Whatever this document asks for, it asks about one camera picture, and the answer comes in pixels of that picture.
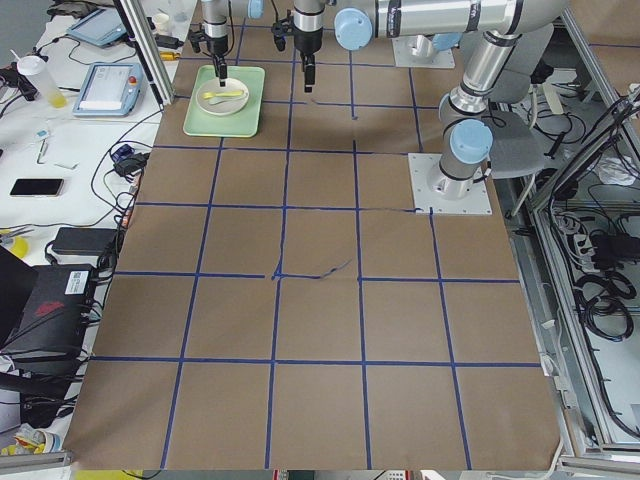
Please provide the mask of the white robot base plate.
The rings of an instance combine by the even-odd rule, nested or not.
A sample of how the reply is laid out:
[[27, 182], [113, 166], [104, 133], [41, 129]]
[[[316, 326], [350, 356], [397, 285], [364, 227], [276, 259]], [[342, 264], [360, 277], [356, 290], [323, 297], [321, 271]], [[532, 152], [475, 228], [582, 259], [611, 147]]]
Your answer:
[[481, 167], [471, 179], [452, 180], [441, 172], [440, 157], [438, 153], [408, 155], [414, 210], [434, 215], [491, 215]]

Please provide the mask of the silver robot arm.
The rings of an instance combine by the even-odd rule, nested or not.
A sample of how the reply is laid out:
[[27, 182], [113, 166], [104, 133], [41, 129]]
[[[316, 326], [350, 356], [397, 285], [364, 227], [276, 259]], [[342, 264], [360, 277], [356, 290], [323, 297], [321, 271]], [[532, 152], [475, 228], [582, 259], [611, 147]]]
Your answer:
[[519, 38], [550, 24], [567, 5], [556, 0], [349, 1], [338, 8], [333, 26], [338, 43], [351, 51], [378, 37], [480, 33], [459, 85], [441, 100], [444, 149], [427, 175], [431, 191], [458, 200], [469, 193], [491, 149], [492, 133], [480, 117]]
[[192, 36], [193, 50], [206, 51], [222, 87], [226, 86], [228, 78], [226, 57], [235, 46], [233, 8], [234, 1], [202, 1], [202, 21]]

